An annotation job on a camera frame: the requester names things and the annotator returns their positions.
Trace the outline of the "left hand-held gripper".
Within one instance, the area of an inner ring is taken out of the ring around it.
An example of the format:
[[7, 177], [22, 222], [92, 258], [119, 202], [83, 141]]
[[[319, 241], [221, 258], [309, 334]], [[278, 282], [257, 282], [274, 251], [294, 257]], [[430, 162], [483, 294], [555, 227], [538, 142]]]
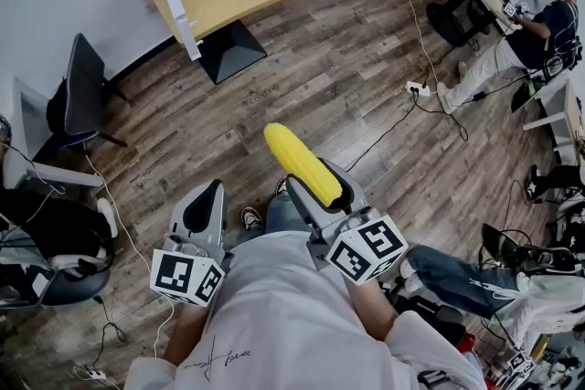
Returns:
[[175, 205], [168, 235], [153, 254], [152, 290], [171, 300], [209, 305], [233, 259], [223, 246], [225, 209], [219, 179], [199, 185]]

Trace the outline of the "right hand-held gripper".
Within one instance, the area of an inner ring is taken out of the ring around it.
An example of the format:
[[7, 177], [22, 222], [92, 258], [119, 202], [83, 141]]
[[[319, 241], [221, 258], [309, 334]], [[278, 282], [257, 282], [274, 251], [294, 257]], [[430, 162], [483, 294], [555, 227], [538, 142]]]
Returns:
[[306, 246], [315, 267], [333, 267], [362, 285], [390, 269], [408, 243], [390, 216], [366, 206], [365, 193], [349, 172], [325, 158], [320, 161], [335, 176], [342, 194], [326, 206], [301, 179], [288, 175], [289, 196], [312, 228]]

